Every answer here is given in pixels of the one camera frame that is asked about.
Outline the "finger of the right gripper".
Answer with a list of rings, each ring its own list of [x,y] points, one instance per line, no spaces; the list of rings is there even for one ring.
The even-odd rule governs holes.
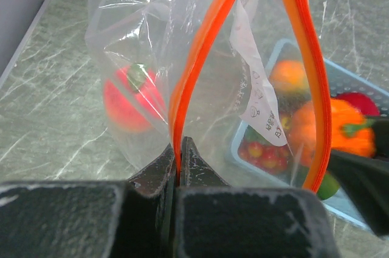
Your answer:
[[[373,121],[372,158],[332,149],[328,170],[340,183],[365,223],[378,237],[388,236],[388,117]]]

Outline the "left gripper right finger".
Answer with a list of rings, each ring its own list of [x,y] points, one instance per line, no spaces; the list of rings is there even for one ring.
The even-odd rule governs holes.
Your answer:
[[[310,191],[231,187],[182,142],[176,257],[339,257],[325,208]]]

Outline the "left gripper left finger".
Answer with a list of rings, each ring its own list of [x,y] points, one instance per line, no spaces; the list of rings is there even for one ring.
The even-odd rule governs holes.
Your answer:
[[[128,180],[1,184],[2,257],[165,257],[171,147]]]

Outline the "red apple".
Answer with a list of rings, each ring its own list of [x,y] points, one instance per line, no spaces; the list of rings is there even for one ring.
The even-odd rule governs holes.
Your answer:
[[[376,104],[361,92],[345,92],[335,96],[336,99],[350,103],[366,116],[380,116],[380,111]]]

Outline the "pink yellow peach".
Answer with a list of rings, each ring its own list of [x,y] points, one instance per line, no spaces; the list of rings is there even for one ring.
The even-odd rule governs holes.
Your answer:
[[[142,133],[152,128],[145,117],[153,120],[164,115],[165,102],[155,84],[156,74],[143,63],[134,63],[116,70],[113,79],[103,84],[106,114],[120,129]]]

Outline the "orange green mango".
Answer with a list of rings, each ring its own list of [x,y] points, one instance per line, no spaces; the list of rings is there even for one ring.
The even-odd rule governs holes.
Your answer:
[[[284,94],[309,91],[304,64],[298,60],[281,60],[273,67],[269,81],[274,89]]]

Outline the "clear orange zip bag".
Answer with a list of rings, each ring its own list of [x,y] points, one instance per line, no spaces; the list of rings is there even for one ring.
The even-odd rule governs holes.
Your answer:
[[[106,114],[135,171],[166,146],[181,170],[182,142],[189,137],[231,185],[279,185],[236,163],[230,147],[249,102],[249,90],[241,87],[250,75],[244,56],[257,51],[267,64],[282,39],[296,44],[305,67],[320,139],[312,166],[318,168],[329,160],[331,108],[309,0],[88,0],[85,42],[102,85],[107,79],[118,85],[116,70],[143,63],[155,72],[165,102],[160,119],[145,116],[152,128],[142,133],[120,129]]]

